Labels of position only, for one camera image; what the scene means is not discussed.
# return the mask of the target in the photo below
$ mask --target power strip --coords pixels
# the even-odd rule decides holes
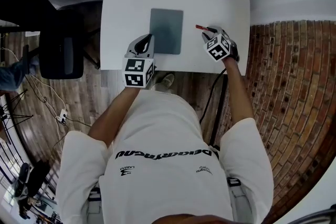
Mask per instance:
[[[62,124],[65,124],[66,116],[68,115],[68,112],[65,109],[61,110],[61,114],[59,116],[59,120]]]

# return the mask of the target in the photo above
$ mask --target wooden floor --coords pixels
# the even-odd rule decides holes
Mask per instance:
[[[82,4],[75,7],[86,18],[87,31],[100,26],[101,3]],[[20,57],[22,46],[33,49],[38,37],[26,38],[23,33],[9,34],[5,47]],[[273,223],[295,204],[321,178],[335,156],[336,149],[336,24],[335,22],[281,22],[251,28],[246,86],[255,109],[255,118],[270,158],[274,179],[275,199],[273,209],[265,222]],[[99,57],[99,35],[87,50]],[[14,58],[6,52],[6,63]],[[164,76],[156,72],[156,78]],[[123,89],[118,71],[96,70],[85,60],[82,78],[77,80],[45,80],[64,100],[68,117],[92,124]],[[175,73],[173,90],[184,98],[201,117],[215,74]],[[209,142],[218,106],[221,78],[214,90],[207,115],[202,123],[203,137]],[[20,135],[35,160],[49,159],[53,145],[69,130],[89,128],[67,121],[67,127],[57,123],[39,95],[33,79],[28,78],[25,100],[17,107],[17,114],[34,117],[19,125]],[[64,105],[52,90],[35,80],[36,86],[59,115]],[[231,127],[226,95],[221,111],[221,123],[216,143]],[[60,145],[52,155],[57,184],[61,156]]]

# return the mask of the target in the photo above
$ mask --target black office chair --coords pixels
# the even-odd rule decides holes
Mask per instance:
[[[41,76],[46,79],[80,78],[83,57],[100,68],[83,49],[100,28],[87,33],[82,16],[72,9],[57,10],[49,0],[0,0],[0,19],[19,25],[0,28],[0,33],[40,31],[39,47],[29,56],[39,54]]]

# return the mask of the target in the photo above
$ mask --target person's right arm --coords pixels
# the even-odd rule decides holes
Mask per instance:
[[[223,62],[228,75],[233,126],[221,138],[219,160],[227,176],[241,181],[251,205],[254,223],[261,223],[272,205],[272,169],[238,64],[233,58],[225,58]]]

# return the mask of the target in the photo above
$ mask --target black lettering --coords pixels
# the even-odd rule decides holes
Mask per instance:
[[[154,155],[151,155],[151,154],[148,154],[148,153],[146,153],[144,157],[148,158],[148,159],[154,159],[155,158]]]
[[[188,154],[189,154],[189,151],[180,152],[180,153],[179,153],[179,156],[185,156],[185,155],[188,155]]]
[[[118,152],[115,158],[117,159],[118,157],[121,157],[122,155],[124,155],[124,153],[125,151]]]
[[[131,152],[130,152],[130,151],[126,151],[126,152],[125,152],[125,156],[131,156],[131,155],[134,154],[134,152],[135,152],[135,151],[131,151]]]
[[[141,151],[136,151],[135,156],[144,156],[145,154]]]
[[[211,156],[211,153],[212,153],[210,150],[202,150],[202,152],[209,156]]]

